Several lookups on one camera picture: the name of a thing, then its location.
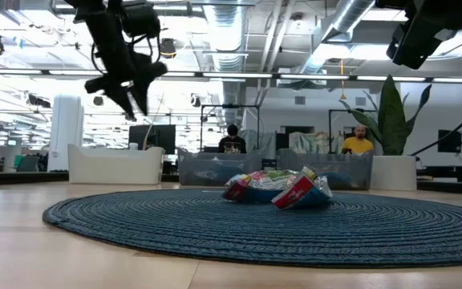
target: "potted plant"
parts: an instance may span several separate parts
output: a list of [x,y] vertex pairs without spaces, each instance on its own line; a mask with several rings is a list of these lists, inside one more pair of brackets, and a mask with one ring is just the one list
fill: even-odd
[[349,104],[340,100],[360,124],[370,129],[383,147],[383,155],[374,157],[372,189],[416,190],[415,158],[402,154],[406,140],[415,126],[416,117],[429,100],[431,87],[429,85],[423,90],[416,113],[410,120],[406,120],[403,108],[408,94],[401,100],[391,75],[384,82],[379,107],[365,92],[377,111],[377,119],[370,114],[352,109]]

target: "clear plastic bin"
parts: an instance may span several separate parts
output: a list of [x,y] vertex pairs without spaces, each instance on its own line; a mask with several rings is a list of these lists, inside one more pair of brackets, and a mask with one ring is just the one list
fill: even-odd
[[261,170],[261,156],[257,153],[177,152],[182,185],[224,185],[238,174]]
[[328,176],[331,189],[369,189],[372,174],[374,152],[361,156],[351,154],[305,154],[295,153],[291,149],[279,149],[277,153],[278,169],[300,171],[306,166],[319,173],[338,173]]

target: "braided rug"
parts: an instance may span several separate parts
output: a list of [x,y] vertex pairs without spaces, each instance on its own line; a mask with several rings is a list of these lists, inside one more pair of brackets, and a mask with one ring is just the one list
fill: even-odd
[[43,219],[103,242],[163,254],[304,267],[462,264],[462,207],[335,193],[327,206],[279,210],[221,191],[164,189],[61,201]]

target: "person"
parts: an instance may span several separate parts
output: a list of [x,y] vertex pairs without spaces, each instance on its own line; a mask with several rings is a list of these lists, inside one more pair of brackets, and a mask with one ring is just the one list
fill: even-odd
[[354,128],[355,136],[349,137],[343,141],[342,153],[362,154],[369,150],[373,150],[374,145],[365,138],[366,133],[367,127],[358,124]]
[[231,124],[228,127],[228,136],[218,143],[219,153],[247,153],[245,140],[238,136],[238,127]]

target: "bald man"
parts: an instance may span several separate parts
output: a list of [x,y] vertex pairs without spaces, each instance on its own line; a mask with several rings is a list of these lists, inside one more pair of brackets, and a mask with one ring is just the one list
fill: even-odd
[[355,136],[349,137],[343,141],[342,153],[362,154],[369,150],[373,150],[374,145],[365,138],[365,134],[367,134],[367,127],[358,124],[354,128]]

